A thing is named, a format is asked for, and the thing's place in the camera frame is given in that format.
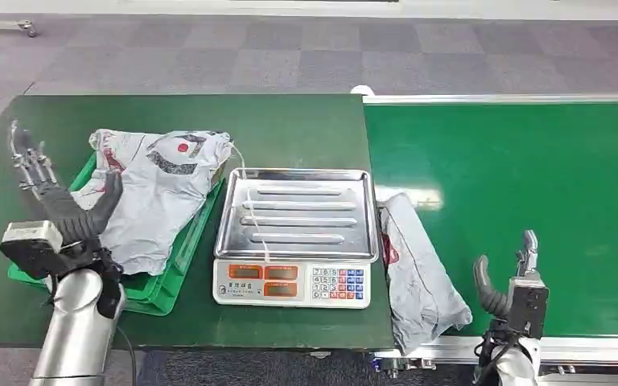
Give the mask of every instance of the white plastic bag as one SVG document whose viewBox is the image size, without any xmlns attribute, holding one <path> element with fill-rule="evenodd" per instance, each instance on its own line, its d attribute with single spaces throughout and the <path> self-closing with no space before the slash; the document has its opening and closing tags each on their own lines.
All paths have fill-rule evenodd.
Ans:
<svg viewBox="0 0 618 386">
<path fill-rule="evenodd" d="M 400 193 L 384 202 L 381 226 L 394 339 L 410 354 L 449 327 L 472 322 L 414 207 Z"/>
<path fill-rule="evenodd" d="M 102 194 L 110 167 L 122 170 L 124 192 L 101 242 L 126 274 L 164 270 L 179 231 L 200 210 L 212 177 L 230 157 L 230 136 L 212 131 L 164 135 L 100 129 L 89 138 L 97 152 L 91 180 L 73 196 L 83 208 Z"/>
</svg>

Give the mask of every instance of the metal robot arm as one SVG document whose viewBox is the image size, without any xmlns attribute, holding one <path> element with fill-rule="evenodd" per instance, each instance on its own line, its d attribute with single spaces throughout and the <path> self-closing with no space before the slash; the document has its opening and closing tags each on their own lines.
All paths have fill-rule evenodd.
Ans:
<svg viewBox="0 0 618 386">
<path fill-rule="evenodd" d="M 89 211 L 58 183 L 43 142 L 13 121 L 8 146 L 19 188 L 36 221 L 10 223 L 0 250 L 34 279 L 47 278 L 53 315 L 30 386 L 101 386 L 105 360 L 125 304 L 122 267 L 98 235 L 122 195 L 118 172 Z"/>
<path fill-rule="evenodd" d="M 517 272 L 510 278 L 507 295 L 492 286 L 488 258 L 482 255 L 475 262 L 473 274 L 480 304 L 494 316 L 483 335 L 475 384 L 537 385 L 539 339 L 549 293 L 537 271 L 537 250 L 534 231 L 525 231 L 524 248 L 517 251 Z"/>
</svg>

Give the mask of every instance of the stainless steel tray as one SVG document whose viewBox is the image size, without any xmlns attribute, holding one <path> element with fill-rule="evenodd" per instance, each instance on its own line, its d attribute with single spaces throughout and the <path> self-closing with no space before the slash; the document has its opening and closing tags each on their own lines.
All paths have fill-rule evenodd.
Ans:
<svg viewBox="0 0 618 386">
<path fill-rule="evenodd" d="M 373 183 L 365 171 L 247 168 L 246 178 L 242 171 L 229 176 L 216 257 L 263 258 L 264 240 L 272 259 L 378 258 Z"/>
</svg>

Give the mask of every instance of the scale keypad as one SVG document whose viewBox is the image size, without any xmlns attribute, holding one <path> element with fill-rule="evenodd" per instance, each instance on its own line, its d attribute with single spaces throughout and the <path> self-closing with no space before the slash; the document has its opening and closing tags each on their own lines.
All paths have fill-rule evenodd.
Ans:
<svg viewBox="0 0 618 386">
<path fill-rule="evenodd" d="M 311 297 L 314 299 L 364 298 L 363 269 L 314 268 L 311 273 Z"/>
</svg>

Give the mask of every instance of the orange display panel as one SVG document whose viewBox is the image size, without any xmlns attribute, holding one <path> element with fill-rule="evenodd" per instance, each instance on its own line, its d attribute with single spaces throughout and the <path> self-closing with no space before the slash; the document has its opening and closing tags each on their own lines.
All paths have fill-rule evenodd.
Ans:
<svg viewBox="0 0 618 386">
<path fill-rule="evenodd" d="M 269 265 L 264 268 L 266 280 L 296 280 L 297 267 L 286 265 Z"/>
<path fill-rule="evenodd" d="M 264 283 L 264 296 L 295 297 L 297 296 L 297 283 Z"/>
<path fill-rule="evenodd" d="M 229 265 L 229 277 L 232 279 L 261 279 L 262 266 L 231 264 Z"/>
</svg>

